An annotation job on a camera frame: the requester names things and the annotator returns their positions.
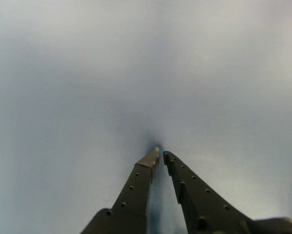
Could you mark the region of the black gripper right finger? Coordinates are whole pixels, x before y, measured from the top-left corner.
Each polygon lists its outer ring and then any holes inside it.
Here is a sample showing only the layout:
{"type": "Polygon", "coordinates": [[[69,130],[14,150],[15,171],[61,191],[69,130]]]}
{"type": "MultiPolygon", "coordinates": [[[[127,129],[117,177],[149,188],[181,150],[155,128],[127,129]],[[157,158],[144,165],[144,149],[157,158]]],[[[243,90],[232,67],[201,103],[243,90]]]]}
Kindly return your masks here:
{"type": "Polygon", "coordinates": [[[252,220],[216,193],[180,158],[163,152],[190,234],[249,234],[252,220]]]}

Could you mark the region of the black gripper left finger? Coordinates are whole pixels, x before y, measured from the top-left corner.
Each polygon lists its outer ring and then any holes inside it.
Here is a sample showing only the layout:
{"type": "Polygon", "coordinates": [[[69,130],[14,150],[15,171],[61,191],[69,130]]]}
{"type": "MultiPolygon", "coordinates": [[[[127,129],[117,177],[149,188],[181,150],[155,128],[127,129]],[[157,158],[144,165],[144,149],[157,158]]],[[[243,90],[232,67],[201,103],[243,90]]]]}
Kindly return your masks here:
{"type": "Polygon", "coordinates": [[[159,164],[154,147],[133,167],[117,200],[110,209],[102,209],[82,231],[83,234],[146,234],[151,184],[159,164]]]}

